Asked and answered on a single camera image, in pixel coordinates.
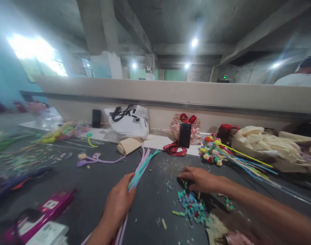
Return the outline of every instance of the ceiling light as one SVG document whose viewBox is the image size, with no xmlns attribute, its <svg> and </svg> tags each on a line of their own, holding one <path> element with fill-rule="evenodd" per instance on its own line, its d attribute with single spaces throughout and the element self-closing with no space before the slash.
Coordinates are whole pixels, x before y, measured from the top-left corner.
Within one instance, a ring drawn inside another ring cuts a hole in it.
<svg viewBox="0 0 311 245">
<path fill-rule="evenodd" d="M 198 43 L 197 38 L 194 38 L 194 39 L 192 40 L 192 47 L 193 47 L 193 48 L 196 47 L 197 43 Z"/>
</svg>

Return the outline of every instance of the paper roll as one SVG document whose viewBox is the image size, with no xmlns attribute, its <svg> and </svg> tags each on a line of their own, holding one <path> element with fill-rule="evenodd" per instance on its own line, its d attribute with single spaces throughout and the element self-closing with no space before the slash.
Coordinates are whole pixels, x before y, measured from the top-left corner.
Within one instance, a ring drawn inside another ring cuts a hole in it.
<svg viewBox="0 0 311 245">
<path fill-rule="evenodd" d="M 122 140 L 117 145 L 118 151 L 125 156 L 131 153 L 132 151 L 136 150 L 143 144 L 143 141 L 140 138 L 127 138 Z"/>
</svg>

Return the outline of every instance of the white shirt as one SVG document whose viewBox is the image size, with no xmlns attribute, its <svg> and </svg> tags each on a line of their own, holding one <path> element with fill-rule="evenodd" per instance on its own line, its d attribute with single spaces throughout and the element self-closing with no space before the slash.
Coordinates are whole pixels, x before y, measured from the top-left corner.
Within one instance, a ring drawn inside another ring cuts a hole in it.
<svg viewBox="0 0 311 245">
<path fill-rule="evenodd" d="M 310 86 L 311 87 L 311 75 L 294 73 L 280 78 L 274 85 L 279 86 Z"/>
</svg>

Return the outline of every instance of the smartphone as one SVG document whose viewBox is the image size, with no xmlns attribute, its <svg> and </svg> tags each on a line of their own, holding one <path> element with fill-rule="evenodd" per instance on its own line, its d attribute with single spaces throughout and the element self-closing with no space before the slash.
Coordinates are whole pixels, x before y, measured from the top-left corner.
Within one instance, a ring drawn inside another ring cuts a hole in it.
<svg viewBox="0 0 311 245">
<path fill-rule="evenodd" d="M 189 148 L 190 142 L 190 133 L 192 131 L 192 125 L 187 123 L 180 124 L 180 131 L 179 131 L 179 139 L 178 139 L 178 146 L 181 148 Z"/>
<path fill-rule="evenodd" d="M 101 110 L 92 110 L 92 128 L 101 127 Z"/>
</svg>

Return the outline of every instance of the white bag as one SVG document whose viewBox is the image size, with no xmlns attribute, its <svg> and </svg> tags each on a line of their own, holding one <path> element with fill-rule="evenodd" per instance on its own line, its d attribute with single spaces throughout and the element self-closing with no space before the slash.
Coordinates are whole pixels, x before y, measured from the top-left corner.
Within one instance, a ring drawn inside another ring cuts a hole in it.
<svg viewBox="0 0 311 245">
<path fill-rule="evenodd" d="M 109 124 L 118 138 L 142 138 L 149 135 L 149 111 L 139 105 L 104 109 Z"/>
</svg>

